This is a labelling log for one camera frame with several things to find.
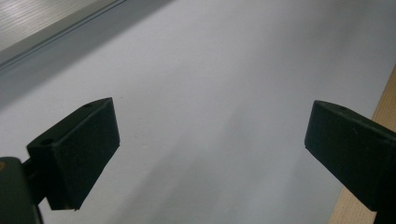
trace gray surface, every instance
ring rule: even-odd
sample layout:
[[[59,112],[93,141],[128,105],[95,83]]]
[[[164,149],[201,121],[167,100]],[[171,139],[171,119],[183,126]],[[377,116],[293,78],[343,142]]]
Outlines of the gray surface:
[[[0,0],[0,66],[117,0]]]
[[[112,96],[121,147],[51,223],[327,223],[341,185],[304,149],[315,99],[371,117],[394,1],[127,1],[0,74],[1,155]]]

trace wooden board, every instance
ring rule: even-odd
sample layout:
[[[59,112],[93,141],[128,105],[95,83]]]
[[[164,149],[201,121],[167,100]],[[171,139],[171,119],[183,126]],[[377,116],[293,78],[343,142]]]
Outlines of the wooden board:
[[[119,0],[0,0],[0,66],[114,7]]]
[[[396,66],[379,100],[373,120],[396,132]],[[366,208],[349,190],[343,188],[329,224],[373,224],[375,215],[375,212]]]

